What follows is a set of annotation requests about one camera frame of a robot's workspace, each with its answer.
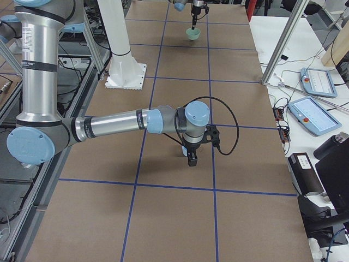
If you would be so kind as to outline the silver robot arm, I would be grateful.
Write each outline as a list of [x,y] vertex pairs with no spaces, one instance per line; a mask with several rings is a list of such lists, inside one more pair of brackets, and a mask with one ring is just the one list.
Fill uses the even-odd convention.
[[85,29],[83,1],[16,1],[15,14],[22,24],[22,111],[7,137],[14,158],[38,165],[87,139],[146,130],[177,133],[188,164],[196,165],[196,150],[207,143],[209,133],[210,112],[203,102],[100,117],[64,118],[58,112],[58,37],[64,29]]
[[[177,11],[183,11],[186,4],[189,2],[187,0],[169,0],[170,3],[173,4],[174,8]],[[207,5],[204,1],[193,0],[191,1],[190,13],[192,17],[192,25],[191,29],[194,30],[197,24],[198,16],[201,13],[202,9],[205,9]]]

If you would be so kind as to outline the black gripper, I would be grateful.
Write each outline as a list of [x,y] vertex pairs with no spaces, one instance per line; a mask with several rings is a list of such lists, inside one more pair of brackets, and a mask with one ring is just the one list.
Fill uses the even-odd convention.
[[201,13],[201,9],[202,9],[202,6],[196,6],[196,5],[192,5],[191,6],[191,16],[192,16],[192,26],[191,26],[191,29],[194,30],[195,29],[195,26],[196,26],[196,23],[197,23],[197,16],[200,15]]
[[190,143],[186,140],[184,140],[184,144],[182,145],[184,146],[188,153],[187,153],[187,158],[188,158],[188,166],[190,167],[194,167],[197,166],[197,154],[196,154],[196,150],[200,147],[200,143]]

